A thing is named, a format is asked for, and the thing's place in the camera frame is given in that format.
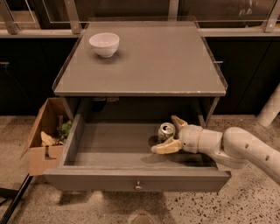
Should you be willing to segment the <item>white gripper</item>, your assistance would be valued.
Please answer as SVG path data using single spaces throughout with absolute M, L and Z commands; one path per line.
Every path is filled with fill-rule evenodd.
M 151 152 L 155 154 L 172 154 L 183 149 L 190 153 L 197 153 L 200 134 L 203 130 L 202 127 L 196 125 L 188 125 L 188 123 L 177 117 L 176 115 L 171 116 L 172 123 L 175 127 L 175 136 L 168 138 L 163 143 L 159 143 L 151 147 Z

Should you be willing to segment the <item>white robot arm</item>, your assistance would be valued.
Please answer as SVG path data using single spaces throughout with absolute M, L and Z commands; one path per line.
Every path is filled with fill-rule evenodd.
M 280 152 L 245 129 L 230 127 L 224 132 L 203 129 L 172 115 L 172 123 L 163 123 L 158 130 L 162 143 L 151 147 L 155 154 L 172 154 L 180 150 L 203 153 L 216 163 L 242 169 L 252 163 L 280 184 Z

